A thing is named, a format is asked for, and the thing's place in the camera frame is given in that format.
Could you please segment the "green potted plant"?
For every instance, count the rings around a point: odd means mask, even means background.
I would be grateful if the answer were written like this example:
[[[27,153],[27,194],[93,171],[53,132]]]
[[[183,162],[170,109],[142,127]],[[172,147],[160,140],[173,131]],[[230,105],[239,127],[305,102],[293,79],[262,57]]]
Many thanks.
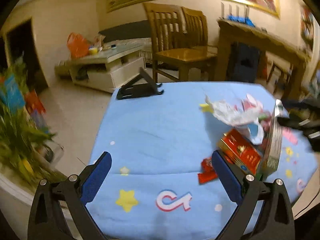
[[[1,81],[14,74],[22,95],[29,92],[27,70],[23,57],[1,72]],[[1,100],[1,164],[15,171],[20,178],[34,187],[41,179],[54,182],[59,174],[39,153],[55,135],[36,127],[26,107],[11,113]]]

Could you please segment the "blue cartoon tablecloth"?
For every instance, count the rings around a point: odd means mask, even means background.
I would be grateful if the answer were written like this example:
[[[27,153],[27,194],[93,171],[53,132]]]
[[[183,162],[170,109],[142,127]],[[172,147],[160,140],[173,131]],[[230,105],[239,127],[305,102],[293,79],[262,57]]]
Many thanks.
[[[118,239],[214,239],[236,204],[219,180],[199,184],[201,162],[229,127],[200,105],[205,98],[241,106],[252,96],[266,111],[275,99],[261,85],[234,82],[165,83],[163,94],[111,97],[91,154],[112,167],[87,204],[100,230]]]

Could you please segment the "wooden dining table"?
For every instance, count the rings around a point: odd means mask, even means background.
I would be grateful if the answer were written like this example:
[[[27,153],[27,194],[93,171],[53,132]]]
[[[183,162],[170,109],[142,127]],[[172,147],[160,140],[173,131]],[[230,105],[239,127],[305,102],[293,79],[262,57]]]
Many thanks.
[[[292,66],[291,77],[281,99],[299,99],[300,86],[309,61],[306,54],[289,42],[258,28],[222,18],[218,19],[217,23],[220,31],[217,46],[217,65],[213,74],[214,81],[226,80],[232,44],[243,43],[259,49],[262,53],[269,52],[289,62]]]

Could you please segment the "black phone stand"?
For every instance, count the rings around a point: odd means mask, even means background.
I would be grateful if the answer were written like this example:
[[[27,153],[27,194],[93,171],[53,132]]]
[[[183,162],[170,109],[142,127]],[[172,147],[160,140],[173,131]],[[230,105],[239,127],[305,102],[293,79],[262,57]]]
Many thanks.
[[[124,100],[162,95],[164,90],[159,90],[161,87],[161,83],[155,83],[151,76],[140,67],[139,74],[118,90],[117,99]]]

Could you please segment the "white tissue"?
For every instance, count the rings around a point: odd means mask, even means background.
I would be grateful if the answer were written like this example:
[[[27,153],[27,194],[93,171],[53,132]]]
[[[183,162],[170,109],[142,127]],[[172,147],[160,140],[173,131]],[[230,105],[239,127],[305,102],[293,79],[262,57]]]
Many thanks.
[[[265,131],[261,122],[265,119],[268,120],[271,113],[264,110],[263,104],[251,94],[246,95],[246,98],[241,101],[240,107],[232,106],[225,100],[212,101],[209,96],[205,97],[205,102],[217,120],[235,128],[253,145],[263,143]]]

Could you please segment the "red cigarette pack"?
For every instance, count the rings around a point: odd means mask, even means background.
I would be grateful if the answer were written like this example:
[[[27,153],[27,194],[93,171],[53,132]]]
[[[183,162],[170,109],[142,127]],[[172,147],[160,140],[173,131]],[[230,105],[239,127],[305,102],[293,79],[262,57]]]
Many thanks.
[[[261,156],[252,144],[245,139],[236,129],[224,133],[217,143],[219,149],[227,159],[240,167],[246,174],[257,174]]]

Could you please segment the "blue plastic stool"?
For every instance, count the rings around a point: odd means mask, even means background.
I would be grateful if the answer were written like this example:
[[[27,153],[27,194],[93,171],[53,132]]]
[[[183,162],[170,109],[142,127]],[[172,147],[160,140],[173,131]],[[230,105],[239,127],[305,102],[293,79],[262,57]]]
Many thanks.
[[[257,77],[260,50],[244,43],[231,45],[227,80],[254,83]]]

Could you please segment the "front wooden chair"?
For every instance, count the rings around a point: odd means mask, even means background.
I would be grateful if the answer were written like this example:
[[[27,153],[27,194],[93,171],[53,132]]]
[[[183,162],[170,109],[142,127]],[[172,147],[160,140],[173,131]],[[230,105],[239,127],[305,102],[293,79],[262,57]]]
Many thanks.
[[[151,2],[143,6],[151,26],[153,80],[157,82],[161,74],[176,82],[188,81],[189,70],[197,68],[213,81],[217,51],[205,54],[186,47],[182,7]]]

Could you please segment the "wooden chair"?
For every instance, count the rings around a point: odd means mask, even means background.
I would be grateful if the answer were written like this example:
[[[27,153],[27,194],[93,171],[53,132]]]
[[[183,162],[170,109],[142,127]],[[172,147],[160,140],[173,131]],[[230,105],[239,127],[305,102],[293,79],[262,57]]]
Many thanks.
[[[217,51],[205,54],[186,47],[182,7],[151,2],[143,6],[151,26],[153,80],[157,82],[161,74],[176,82],[188,81],[189,70],[197,68],[213,81]]]
[[[207,18],[200,10],[182,7],[185,19],[186,33],[184,43],[187,48],[199,50],[207,54],[208,49],[208,26]]]

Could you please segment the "white coffee table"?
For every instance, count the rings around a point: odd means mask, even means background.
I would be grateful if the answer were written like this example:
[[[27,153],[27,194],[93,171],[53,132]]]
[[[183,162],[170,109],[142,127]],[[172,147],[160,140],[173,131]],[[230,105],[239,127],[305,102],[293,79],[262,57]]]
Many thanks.
[[[70,77],[75,85],[108,93],[132,80],[145,68],[141,44],[122,44],[95,55],[68,60],[55,66],[59,77]]]

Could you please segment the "orange plastic bag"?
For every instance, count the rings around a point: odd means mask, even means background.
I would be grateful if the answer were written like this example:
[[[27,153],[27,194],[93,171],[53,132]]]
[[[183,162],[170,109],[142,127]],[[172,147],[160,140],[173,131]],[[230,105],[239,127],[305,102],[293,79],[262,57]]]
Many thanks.
[[[79,59],[89,54],[89,42],[77,33],[70,33],[67,39],[67,47],[71,54],[71,59]]]

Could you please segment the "blue gift box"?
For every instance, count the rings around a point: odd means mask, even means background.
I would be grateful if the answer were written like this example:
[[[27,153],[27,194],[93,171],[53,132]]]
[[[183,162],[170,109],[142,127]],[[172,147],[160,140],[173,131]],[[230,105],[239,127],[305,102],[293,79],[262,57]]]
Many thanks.
[[[10,74],[1,81],[1,100],[11,113],[16,113],[25,106],[24,97],[15,80],[14,74]]]

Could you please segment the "red gift box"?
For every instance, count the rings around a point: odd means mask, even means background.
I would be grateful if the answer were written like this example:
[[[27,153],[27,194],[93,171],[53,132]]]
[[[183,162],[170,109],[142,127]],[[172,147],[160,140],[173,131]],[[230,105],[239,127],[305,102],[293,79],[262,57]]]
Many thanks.
[[[26,93],[24,95],[24,100],[25,107],[29,114],[32,114],[34,111],[37,111],[39,114],[46,113],[46,110],[35,90]]]

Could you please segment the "dark sofa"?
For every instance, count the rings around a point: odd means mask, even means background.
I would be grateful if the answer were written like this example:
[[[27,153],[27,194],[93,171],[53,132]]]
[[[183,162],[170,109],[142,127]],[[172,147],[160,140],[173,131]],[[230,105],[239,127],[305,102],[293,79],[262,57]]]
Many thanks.
[[[151,27],[148,20],[143,20],[104,29],[99,31],[99,34],[105,37],[104,43],[116,40],[148,38],[151,37]]]

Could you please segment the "red snack wrapper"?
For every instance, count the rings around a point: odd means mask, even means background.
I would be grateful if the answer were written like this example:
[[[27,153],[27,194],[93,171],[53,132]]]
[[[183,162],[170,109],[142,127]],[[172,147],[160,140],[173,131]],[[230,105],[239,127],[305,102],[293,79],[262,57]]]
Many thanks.
[[[205,184],[218,178],[218,175],[212,166],[211,158],[203,159],[201,162],[201,168],[202,170],[198,174],[199,184]]]

